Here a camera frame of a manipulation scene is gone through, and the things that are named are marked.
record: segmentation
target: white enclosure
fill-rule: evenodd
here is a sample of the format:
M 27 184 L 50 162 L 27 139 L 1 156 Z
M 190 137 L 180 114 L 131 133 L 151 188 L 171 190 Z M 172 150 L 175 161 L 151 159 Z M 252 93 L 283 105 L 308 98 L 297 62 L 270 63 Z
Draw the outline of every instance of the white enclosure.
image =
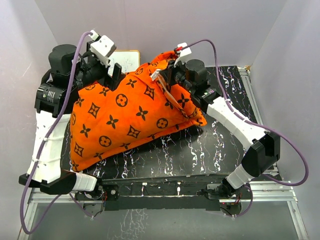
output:
M 220 65 L 252 65 L 262 120 L 297 143 L 310 164 L 310 179 L 295 191 L 310 239 L 318 239 L 319 11 L 317 0 L 1 0 L 0 239 L 16 239 L 21 227 L 18 177 L 30 165 L 35 93 L 48 54 L 57 44 L 76 45 L 91 29 L 118 50 L 138 50 L 141 64 L 206 38 L 215 43 Z M 208 49 L 207 43 L 194 47 L 193 57 L 213 66 Z M 303 166 L 283 146 L 281 173 L 297 181 Z

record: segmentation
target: black table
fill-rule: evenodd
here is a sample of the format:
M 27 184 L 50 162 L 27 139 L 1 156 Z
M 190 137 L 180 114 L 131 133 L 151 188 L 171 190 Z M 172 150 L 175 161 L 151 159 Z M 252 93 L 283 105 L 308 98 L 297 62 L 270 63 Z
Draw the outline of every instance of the black table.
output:
M 218 89 L 216 71 L 208 76 Z M 237 66 L 219 68 L 222 85 L 233 106 L 257 122 Z M 223 125 L 205 116 L 207 125 L 192 126 L 131 150 L 108 157 L 83 172 L 102 179 L 148 178 L 198 174 L 229 174 L 244 156 L 242 144 Z M 71 169 L 69 130 L 64 140 L 61 167 Z

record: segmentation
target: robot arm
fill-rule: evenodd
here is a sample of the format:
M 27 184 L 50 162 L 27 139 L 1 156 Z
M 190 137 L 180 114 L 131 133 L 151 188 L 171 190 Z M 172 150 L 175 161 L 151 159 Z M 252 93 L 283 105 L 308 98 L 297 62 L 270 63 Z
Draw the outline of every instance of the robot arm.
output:
M 46 133 L 56 121 L 64 104 L 68 81 L 71 74 L 72 61 L 76 46 L 63 44 L 56 46 L 49 55 L 51 69 L 43 76 L 41 85 L 36 92 L 36 136 L 30 167 L 26 174 L 19 177 L 19 183 L 26 185 L 28 177 L 37 162 L 29 187 L 40 188 L 41 192 L 50 195 L 67 194 L 71 191 L 94 191 L 97 178 L 88 174 L 62 170 L 60 159 L 62 145 L 68 122 L 76 121 L 72 116 L 74 103 L 78 100 L 78 90 L 99 80 L 100 84 L 114 91 L 124 78 L 121 66 L 115 64 L 112 77 L 108 74 L 109 56 L 115 51 L 116 45 L 107 36 L 99 36 L 91 31 L 92 41 L 87 43 L 87 52 L 79 56 L 76 63 L 75 78 L 67 107 L 50 137 Z M 42 141 L 44 148 L 37 160 L 37 153 Z
M 242 143 L 246 154 L 241 164 L 213 192 L 221 197 L 231 197 L 237 189 L 259 177 L 279 160 L 280 136 L 246 123 L 248 118 L 237 109 L 231 111 L 226 104 L 229 99 L 225 101 L 208 81 L 204 63 L 197 59 L 188 60 L 191 54 L 189 47 L 180 51 L 186 46 L 186 43 L 178 45 L 175 52 L 179 57 L 170 61 L 168 68 L 159 74 L 167 86 L 178 84 L 187 90 L 194 105 L 218 120 Z

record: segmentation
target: orange bag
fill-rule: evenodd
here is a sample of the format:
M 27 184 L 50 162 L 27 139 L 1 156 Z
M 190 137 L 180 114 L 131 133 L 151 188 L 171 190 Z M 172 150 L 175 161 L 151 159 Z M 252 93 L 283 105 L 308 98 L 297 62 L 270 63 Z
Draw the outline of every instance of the orange bag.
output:
M 150 77 L 176 57 L 173 51 L 160 54 L 127 73 L 115 91 L 98 83 L 79 91 L 70 119 L 74 171 L 192 125 L 207 124 L 186 90 L 176 84 L 169 93 L 161 76 L 155 81 Z

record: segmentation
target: orange cloth bag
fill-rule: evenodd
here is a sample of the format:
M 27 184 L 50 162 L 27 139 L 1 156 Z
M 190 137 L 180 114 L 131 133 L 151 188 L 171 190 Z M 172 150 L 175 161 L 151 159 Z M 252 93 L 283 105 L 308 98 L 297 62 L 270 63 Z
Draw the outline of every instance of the orange cloth bag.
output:
M 192 125 L 207 124 L 186 90 L 176 84 L 169 93 L 161 76 L 155 81 L 150 77 L 176 57 L 173 51 L 160 54 L 127 73 L 115 91 L 98 83 L 79 91 L 70 119 L 74 171 Z

